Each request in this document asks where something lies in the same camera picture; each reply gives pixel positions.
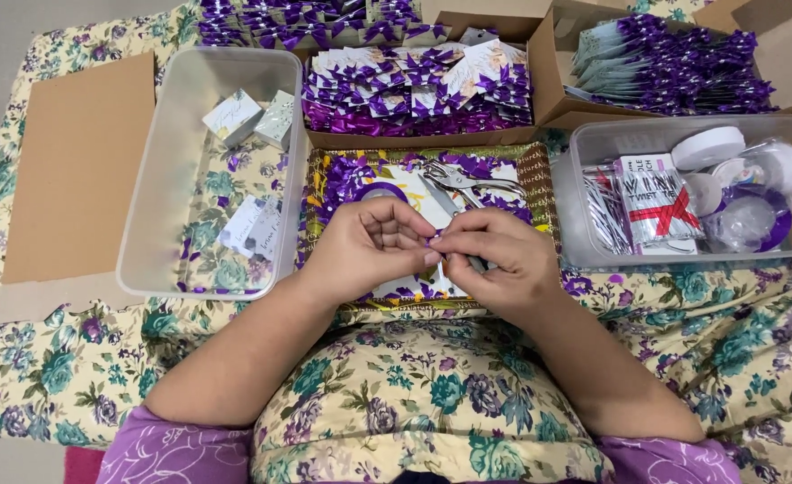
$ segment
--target purple floral clothing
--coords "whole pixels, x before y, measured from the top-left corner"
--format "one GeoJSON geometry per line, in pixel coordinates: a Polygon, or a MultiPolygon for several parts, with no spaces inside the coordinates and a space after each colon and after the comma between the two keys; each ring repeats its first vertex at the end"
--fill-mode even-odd
{"type": "MultiPolygon", "coordinates": [[[[385,408],[367,416],[390,426],[385,408]]],[[[144,406],[127,416],[103,457],[98,484],[209,483],[249,481],[251,431],[167,422],[144,406]]],[[[697,445],[667,438],[601,437],[596,442],[614,464],[606,483],[686,482],[739,484],[739,470],[722,446],[710,439],[697,445]]],[[[562,480],[559,484],[581,484],[562,480]]]]}

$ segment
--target clear plastic container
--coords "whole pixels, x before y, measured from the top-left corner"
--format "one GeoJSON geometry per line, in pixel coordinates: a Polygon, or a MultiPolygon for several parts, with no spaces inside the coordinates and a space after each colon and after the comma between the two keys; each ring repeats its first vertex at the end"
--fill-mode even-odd
{"type": "MultiPolygon", "coordinates": [[[[282,199],[281,223],[268,276],[259,279],[260,287],[234,288],[227,294],[221,294],[225,289],[217,293],[218,286],[196,293],[183,292],[178,285],[185,270],[179,262],[182,241],[188,237],[186,230],[191,217],[197,215],[194,210],[202,207],[202,187],[208,183],[208,165],[212,163],[215,149],[215,137],[202,122],[202,117],[238,89],[259,102],[273,99],[277,90],[294,94],[299,100],[302,74],[300,61],[290,52],[214,47],[189,48],[175,53],[166,68],[121,241],[115,275],[124,290],[152,297],[249,301],[261,297],[277,280],[291,274],[309,154],[300,102],[294,103],[284,179],[275,189],[261,186],[258,192],[252,193],[260,197],[276,195],[282,199]]],[[[219,156],[226,156],[224,148],[219,156]]],[[[220,225],[228,216],[223,214],[219,221],[209,226],[214,230],[222,229],[220,225]]],[[[239,255],[227,250],[218,252],[217,265],[224,264],[223,259],[239,255]]],[[[232,263],[232,268],[244,263],[232,263]]]]}
{"type": "Polygon", "coordinates": [[[792,115],[649,118],[590,123],[576,129],[570,150],[552,165],[565,262],[578,268],[603,269],[792,258],[792,229],[779,251],[753,254],[625,256],[613,254],[600,242],[589,213],[582,167],[625,155],[670,153],[681,140],[719,126],[738,127],[749,145],[771,136],[792,144],[792,115]]]}

